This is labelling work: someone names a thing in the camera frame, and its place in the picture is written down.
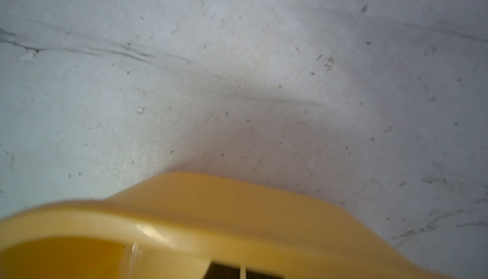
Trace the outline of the yellow plastic storage box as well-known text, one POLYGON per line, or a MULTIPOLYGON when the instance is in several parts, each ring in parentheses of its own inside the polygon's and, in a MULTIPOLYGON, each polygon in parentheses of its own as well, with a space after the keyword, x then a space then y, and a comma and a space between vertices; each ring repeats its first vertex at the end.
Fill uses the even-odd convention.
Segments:
POLYGON ((337 205, 189 172, 1 222, 2 278, 437 278, 337 205))

